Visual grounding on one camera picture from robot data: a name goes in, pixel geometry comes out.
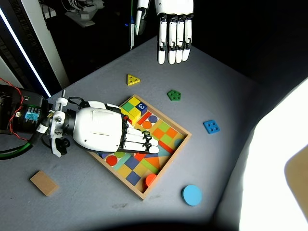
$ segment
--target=table surface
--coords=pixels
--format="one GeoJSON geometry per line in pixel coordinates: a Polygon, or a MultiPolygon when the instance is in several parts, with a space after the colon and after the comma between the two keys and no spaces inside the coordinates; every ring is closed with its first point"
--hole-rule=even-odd
{"type": "MultiPolygon", "coordinates": [[[[116,105],[137,94],[192,133],[149,196],[140,200],[73,142],[62,158],[39,143],[18,158],[0,162],[1,230],[78,231],[148,221],[209,221],[240,153],[245,105],[256,87],[195,47],[188,61],[159,65],[156,38],[149,40],[66,89],[67,97],[116,105]],[[141,83],[128,87],[127,74],[141,83]],[[180,102],[169,100],[171,89],[181,92],[180,102]],[[221,131],[209,135],[203,122],[211,119],[221,131]],[[59,185],[50,197],[29,180],[39,170],[59,185]],[[188,184],[202,190],[200,205],[183,202],[181,190],[188,184]]],[[[0,140],[2,150],[22,144],[14,136],[0,135],[0,140]]]]}

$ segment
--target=blue label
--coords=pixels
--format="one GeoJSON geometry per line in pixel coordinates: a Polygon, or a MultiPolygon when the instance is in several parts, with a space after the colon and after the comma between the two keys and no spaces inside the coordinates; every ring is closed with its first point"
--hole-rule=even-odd
{"type": "Polygon", "coordinates": [[[38,113],[33,113],[33,112],[27,112],[25,115],[25,119],[27,120],[33,120],[33,121],[37,121],[39,117],[38,113]]]}

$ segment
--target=red wire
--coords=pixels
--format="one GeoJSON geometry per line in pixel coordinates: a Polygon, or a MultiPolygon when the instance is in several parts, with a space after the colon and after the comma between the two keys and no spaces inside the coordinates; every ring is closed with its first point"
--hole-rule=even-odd
{"type": "Polygon", "coordinates": [[[26,138],[22,138],[20,137],[16,132],[13,131],[13,126],[12,126],[12,123],[13,123],[13,119],[16,115],[17,112],[19,112],[22,108],[23,108],[23,102],[24,102],[24,98],[23,98],[23,95],[21,94],[21,91],[18,87],[15,87],[11,82],[7,81],[7,80],[4,80],[3,78],[0,77],[0,80],[2,80],[3,82],[6,82],[7,84],[9,84],[11,87],[15,88],[19,95],[20,95],[20,106],[19,108],[13,113],[12,117],[10,118],[9,120],[9,124],[10,124],[10,132],[13,133],[15,136],[17,136],[19,139],[22,139],[22,140],[25,140],[25,141],[28,141],[26,138]]]}

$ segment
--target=number 3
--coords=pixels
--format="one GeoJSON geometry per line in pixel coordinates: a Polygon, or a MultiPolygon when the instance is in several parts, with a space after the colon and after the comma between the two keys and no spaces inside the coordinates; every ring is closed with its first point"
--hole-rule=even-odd
{"type": "Polygon", "coordinates": [[[138,107],[139,107],[140,109],[144,109],[144,108],[145,108],[145,106],[143,106],[142,104],[139,104],[138,107]]]}

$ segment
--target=orange circle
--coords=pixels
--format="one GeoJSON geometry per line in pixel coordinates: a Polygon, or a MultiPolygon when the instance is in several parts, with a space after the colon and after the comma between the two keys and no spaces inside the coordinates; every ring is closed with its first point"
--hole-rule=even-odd
{"type": "Polygon", "coordinates": [[[111,155],[111,156],[107,157],[106,162],[110,166],[114,166],[117,163],[117,158],[114,155],[111,155]]]}
{"type": "Polygon", "coordinates": [[[152,184],[153,180],[156,178],[155,174],[150,174],[149,176],[146,177],[145,179],[145,184],[146,186],[150,186],[150,184],[152,184]]]}
{"type": "Polygon", "coordinates": [[[142,126],[145,128],[145,129],[150,129],[152,127],[152,124],[149,122],[149,121],[145,121],[142,126]]]}

